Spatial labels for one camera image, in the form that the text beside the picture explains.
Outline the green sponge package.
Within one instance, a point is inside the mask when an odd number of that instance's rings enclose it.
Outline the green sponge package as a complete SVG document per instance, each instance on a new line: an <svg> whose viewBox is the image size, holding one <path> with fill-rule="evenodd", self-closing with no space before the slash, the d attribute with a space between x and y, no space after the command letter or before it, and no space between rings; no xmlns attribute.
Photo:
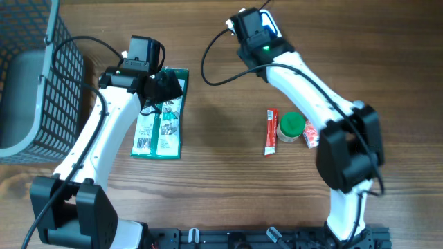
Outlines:
<svg viewBox="0 0 443 249"><path fill-rule="evenodd" d="M162 71L176 74L183 95L156 106L145 104L136 121L132 157L152 160L174 160L181 157L181 118L189 70L163 68Z"/></svg>

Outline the red patterned small carton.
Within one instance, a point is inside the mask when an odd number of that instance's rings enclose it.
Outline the red patterned small carton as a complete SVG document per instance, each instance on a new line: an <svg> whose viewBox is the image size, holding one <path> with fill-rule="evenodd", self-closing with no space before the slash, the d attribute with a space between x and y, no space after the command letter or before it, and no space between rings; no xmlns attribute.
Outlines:
<svg viewBox="0 0 443 249"><path fill-rule="evenodd" d="M319 135L313 124L307 120L305 122L305 128L303 131L303 136L307 143L309 149L315 148L319 144Z"/></svg>

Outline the green lidded jar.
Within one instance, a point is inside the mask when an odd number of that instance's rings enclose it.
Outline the green lidded jar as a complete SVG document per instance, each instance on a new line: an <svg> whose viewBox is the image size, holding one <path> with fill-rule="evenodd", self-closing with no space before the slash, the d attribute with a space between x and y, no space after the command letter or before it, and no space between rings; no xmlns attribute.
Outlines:
<svg viewBox="0 0 443 249"><path fill-rule="evenodd" d="M305 129L304 117L296 112L288 112L283 115L277 127L277 137L282 142L292 143L303 133Z"/></svg>

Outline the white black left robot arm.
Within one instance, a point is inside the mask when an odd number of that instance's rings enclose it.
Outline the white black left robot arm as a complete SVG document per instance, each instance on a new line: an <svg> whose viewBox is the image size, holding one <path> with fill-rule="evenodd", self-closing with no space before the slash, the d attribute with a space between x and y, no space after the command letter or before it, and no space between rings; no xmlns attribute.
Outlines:
<svg viewBox="0 0 443 249"><path fill-rule="evenodd" d="M120 219L106 188L125 134L145 105L181 97L174 72L163 71L164 45L133 36L127 56L101 74L92 88L97 100L68 156L52 176L30 187L35 221L30 233L67 248L154 248L146 223Z"/></svg>

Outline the red stick packet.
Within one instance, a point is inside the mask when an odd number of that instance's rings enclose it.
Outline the red stick packet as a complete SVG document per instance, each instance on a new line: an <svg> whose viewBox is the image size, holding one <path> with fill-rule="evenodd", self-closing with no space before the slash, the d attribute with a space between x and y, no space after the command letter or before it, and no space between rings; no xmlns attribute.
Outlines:
<svg viewBox="0 0 443 249"><path fill-rule="evenodd" d="M276 148L276 129L278 126L278 110L270 108L266 110L267 128L266 128L266 144L264 147L264 155L266 157L275 153Z"/></svg>

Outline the yellow dish soap bottle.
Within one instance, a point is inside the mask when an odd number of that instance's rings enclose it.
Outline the yellow dish soap bottle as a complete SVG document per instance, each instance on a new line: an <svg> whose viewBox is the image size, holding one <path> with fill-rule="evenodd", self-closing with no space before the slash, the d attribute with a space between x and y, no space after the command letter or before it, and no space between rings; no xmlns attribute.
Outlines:
<svg viewBox="0 0 443 249"><path fill-rule="evenodd" d="M362 109L365 107L365 103L361 100L355 100L353 101L353 105L358 108L358 109Z"/></svg>

